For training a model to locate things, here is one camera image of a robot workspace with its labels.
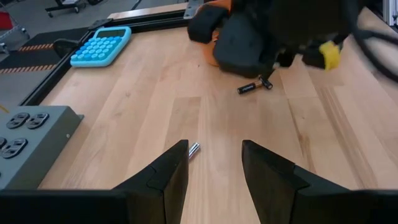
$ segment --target floor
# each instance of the floor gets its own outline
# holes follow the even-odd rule
[[[14,1],[8,4],[6,9],[18,23],[27,29],[30,36],[33,37],[43,32],[88,27],[94,21],[107,18],[114,12],[129,11],[135,2],[136,0],[104,0],[95,6],[87,4],[78,14],[73,9],[54,11],[53,18],[50,18],[44,9],[56,6],[54,0]],[[177,3],[177,0],[142,0],[137,9],[175,3]],[[5,43],[12,50],[18,49],[26,41],[23,35],[14,33],[5,40]],[[0,54],[0,61],[6,57],[6,54]],[[0,105],[4,105],[8,109],[17,106],[39,84],[47,73],[48,71],[0,75]]]

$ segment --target black mat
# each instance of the black mat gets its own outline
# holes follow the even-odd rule
[[[24,44],[24,46],[39,45],[39,44],[52,44],[57,39],[61,39],[61,38],[71,39],[71,40],[80,40],[80,38],[83,37],[83,35],[86,33],[86,31],[87,31],[87,27],[37,34],[35,37],[30,39],[30,41],[28,41],[26,44]]]
[[[80,40],[86,33],[87,28],[60,30],[37,34],[24,44],[20,50],[11,54],[0,62],[0,73],[12,73],[22,71],[19,68],[34,67],[35,70],[47,70],[52,67],[44,65],[55,65],[60,57],[52,49],[52,43],[57,39]]]

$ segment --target calculator display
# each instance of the calculator display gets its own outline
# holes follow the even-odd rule
[[[99,32],[97,34],[97,37],[123,37],[125,32],[126,32],[125,29],[106,30],[106,31]]]

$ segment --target gray power strip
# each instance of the gray power strip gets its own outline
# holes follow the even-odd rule
[[[68,106],[20,106],[0,120],[0,189],[36,189],[83,116]]]

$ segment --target wooden tabletop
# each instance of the wooden tabletop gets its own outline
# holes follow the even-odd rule
[[[361,20],[395,35],[367,9]],[[398,90],[373,76],[351,38],[339,68],[297,57],[270,81],[271,91],[238,95],[252,80],[206,64],[187,28],[134,34],[111,66],[71,68],[43,101],[85,118],[41,188],[110,189],[189,139],[201,151],[182,223],[259,223],[241,162],[251,139],[349,189],[398,189]]]

